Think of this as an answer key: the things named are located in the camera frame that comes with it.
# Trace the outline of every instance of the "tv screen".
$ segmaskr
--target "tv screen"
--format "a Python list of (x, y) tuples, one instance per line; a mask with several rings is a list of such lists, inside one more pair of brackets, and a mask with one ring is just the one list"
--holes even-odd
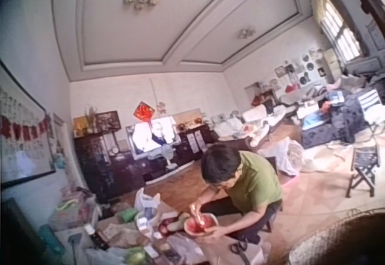
[(134, 153), (139, 155), (162, 145), (176, 142), (174, 131), (174, 118), (172, 116), (153, 119), (149, 123), (141, 122), (128, 126), (127, 132)]

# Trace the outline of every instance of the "wicker basket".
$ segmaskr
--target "wicker basket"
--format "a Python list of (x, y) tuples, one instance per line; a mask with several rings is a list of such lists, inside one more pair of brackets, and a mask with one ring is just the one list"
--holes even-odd
[[(385, 208), (364, 212), (353, 209), (346, 218), (299, 242), (283, 264), (353, 264), (360, 256), (385, 252), (384, 244)], [(385, 254), (382, 258), (381, 264), (385, 264)]]

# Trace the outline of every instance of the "floor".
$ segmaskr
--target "floor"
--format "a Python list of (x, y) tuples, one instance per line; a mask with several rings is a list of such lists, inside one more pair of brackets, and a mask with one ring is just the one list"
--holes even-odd
[[(269, 143), (295, 134), (297, 128), (293, 125), (282, 125), (277, 128)], [(368, 131), (356, 135), (359, 142), (368, 138)], [(377, 137), (380, 145), (380, 155), (385, 160), (385, 138)], [(356, 146), (374, 145), (374, 141)], [(385, 164), (377, 169), (376, 191), (373, 198), (364, 184), (352, 191), (352, 198), (346, 198), (346, 189), (350, 179), (351, 158), (353, 146), (347, 148), (336, 145), (333, 150), (326, 146), (305, 151), (307, 158), (304, 170), (298, 178), (284, 186), (283, 211), (279, 212), (274, 221), (273, 233), (261, 233), (265, 242), (271, 243), (269, 263), (286, 254), (299, 240), (317, 229), (324, 228), (341, 218), (353, 209), (370, 210), (385, 207)], [(148, 195), (161, 194), (161, 199), (178, 211), (188, 208), (206, 187), (200, 175), (199, 162), (170, 177), (163, 182), (146, 187)], [(123, 199), (133, 203), (135, 194), (125, 195)]]

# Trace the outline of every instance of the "ceiling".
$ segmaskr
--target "ceiling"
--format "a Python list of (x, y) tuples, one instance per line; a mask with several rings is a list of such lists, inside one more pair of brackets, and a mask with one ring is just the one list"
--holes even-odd
[(158, 1), (136, 11), (123, 0), (52, 0), (70, 80), (221, 72), (312, 13), (310, 0)]

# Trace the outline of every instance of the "short dark hair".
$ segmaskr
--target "short dark hair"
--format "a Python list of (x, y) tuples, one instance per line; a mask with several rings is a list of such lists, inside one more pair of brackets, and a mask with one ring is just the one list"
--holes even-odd
[(202, 156), (203, 179), (210, 184), (218, 184), (234, 178), (241, 164), (241, 154), (226, 145), (213, 145)]

